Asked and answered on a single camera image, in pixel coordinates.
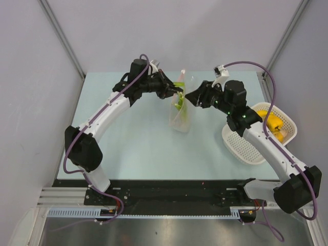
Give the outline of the green leek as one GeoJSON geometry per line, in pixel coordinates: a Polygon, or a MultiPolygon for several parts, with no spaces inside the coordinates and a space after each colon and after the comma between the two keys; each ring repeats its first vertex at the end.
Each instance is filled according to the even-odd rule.
{"type": "Polygon", "coordinates": [[[182,106],[183,106],[183,104],[184,104],[184,100],[185,100],[185,97],[184,97],[185,90],[186,90],[185,83],[184,83],[184,82],[173,82],[173,84],[174,84],[176,87],[181,87],[181,88],[183,88],[183,93],[179,93],[179,94],[174,95],[174,98],[172,99],[172,105],[173,105],[178,111],[180,111],[180,110],[182,109],[182,106]]]}

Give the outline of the clear zip top bag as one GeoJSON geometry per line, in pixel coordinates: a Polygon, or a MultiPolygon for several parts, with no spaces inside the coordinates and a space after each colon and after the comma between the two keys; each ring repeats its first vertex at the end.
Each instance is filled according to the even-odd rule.
{"type": "Polygon", "coordinates": [[[195,108],[185,96],[196,89],[197,82],[197,78],[186,69],[182,69],[178,79],[173,82],[182,89],[182,92],[173,95],[170,104],[169,127],[175,131],[190,131],[195,108]]]}

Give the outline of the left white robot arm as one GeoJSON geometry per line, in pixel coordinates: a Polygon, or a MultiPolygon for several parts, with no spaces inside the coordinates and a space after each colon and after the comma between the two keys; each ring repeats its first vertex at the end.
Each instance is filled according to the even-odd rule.
{"type": "Polygon", "coordinates": [[[98,143],[109,126],[144,93],[155,93],[160,99],[165,99],[182,94],[183,89],[158,68],[157,61],[149,61],[142,54],[133,60],[129,72],[115,84],[109,98],[91,117],[78,127],[68,126],[65,129],[63,170],[66,174],[72,174],[67,169],[68,160],[77,166],[75,173],[84,175],[96,190],[96,200],[103,205],[113,200],[113,192],[108,189],[111,182],[100,165],[103,153],[98,143]]]}

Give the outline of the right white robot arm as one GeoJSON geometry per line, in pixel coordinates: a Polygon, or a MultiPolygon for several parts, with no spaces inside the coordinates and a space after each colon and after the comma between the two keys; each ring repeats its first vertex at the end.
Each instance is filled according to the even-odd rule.
{"type": "Polygon", "coordinates": [[[225,113],[230,130],[254,146],[277,174],[278,182],[248,179],[236,193],[241,205],[248,206],[254,199],[272,201],[291,214],[299,213],[312,202],[313,215],[306,219],[314,220],[318,214],[321,171],[301,162],[269,133],[262,118],[247,106],[246,96],[241,81],[230,80],[221,86],[205,80],[185,98],[195,107],[214,107],[225,113]]]}

